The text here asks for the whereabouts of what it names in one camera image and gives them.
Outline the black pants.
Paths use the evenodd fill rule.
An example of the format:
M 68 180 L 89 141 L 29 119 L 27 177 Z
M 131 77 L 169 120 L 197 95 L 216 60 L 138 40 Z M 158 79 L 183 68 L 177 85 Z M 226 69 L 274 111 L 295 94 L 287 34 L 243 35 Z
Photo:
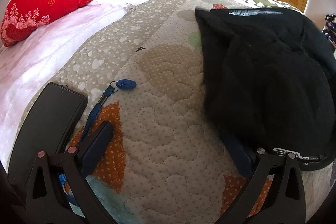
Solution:
M 300 12 L 195 10 L 204 110 L 235 160 L 258 148 L 294 153 L 304 171 L 335 160 L 335 57 Z

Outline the black smartphone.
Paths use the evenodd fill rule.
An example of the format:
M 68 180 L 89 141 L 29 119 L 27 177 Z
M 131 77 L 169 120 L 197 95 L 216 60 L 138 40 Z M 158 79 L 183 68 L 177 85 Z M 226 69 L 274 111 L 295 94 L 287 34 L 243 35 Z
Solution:
M 36 154 L 64 150 L 71 131 L 81 118 L 87 97 L 56 83 L 48 83 L 28 112 L 10 158 L 8 179 L 25 187 Z

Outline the white bed sheet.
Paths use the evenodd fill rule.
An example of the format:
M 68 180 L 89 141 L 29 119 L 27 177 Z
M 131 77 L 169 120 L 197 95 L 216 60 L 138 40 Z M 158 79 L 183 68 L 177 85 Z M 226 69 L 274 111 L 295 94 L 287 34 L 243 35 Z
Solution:
M 1 163 L 8 166 L 22 114 L 37 91 L 93 34 L 149 0 L 93 0 L 1 47 Z

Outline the heart patterned quilt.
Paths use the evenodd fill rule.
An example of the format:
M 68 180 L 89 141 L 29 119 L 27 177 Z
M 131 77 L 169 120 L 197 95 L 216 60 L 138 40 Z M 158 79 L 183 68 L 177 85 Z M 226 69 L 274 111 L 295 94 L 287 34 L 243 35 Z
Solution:
M 205 115 L 198 8 L 261 7 L 237 0 L 149 0 L 86 40 L 48 82 L 88 100 L 64 150 L 55 154 L 79 143 L 110 82 L 137 83 L 106 100 L 87 135 L 103 121 L 112 124 L 112 139 L 86 181 L 113 223 L 218 223 L 247 182 Z M 19 130 L 48 83 L 28 103 Z M 330 174 L 334 161 L 313 171 L 299 166 L 305 197 L 307 178 Z

